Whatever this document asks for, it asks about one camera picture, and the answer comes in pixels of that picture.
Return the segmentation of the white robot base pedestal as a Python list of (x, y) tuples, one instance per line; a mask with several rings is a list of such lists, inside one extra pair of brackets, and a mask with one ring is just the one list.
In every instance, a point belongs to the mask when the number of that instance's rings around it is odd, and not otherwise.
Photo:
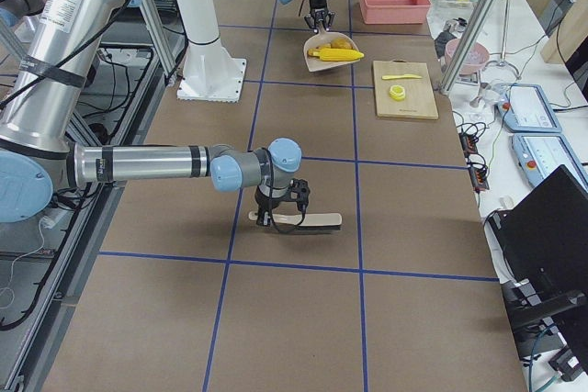
[(233, 58), (221, 42), (213, 0), (177, 0), (188, 47), (182, 100), (235, 103), (240, 99), (247, 61)]

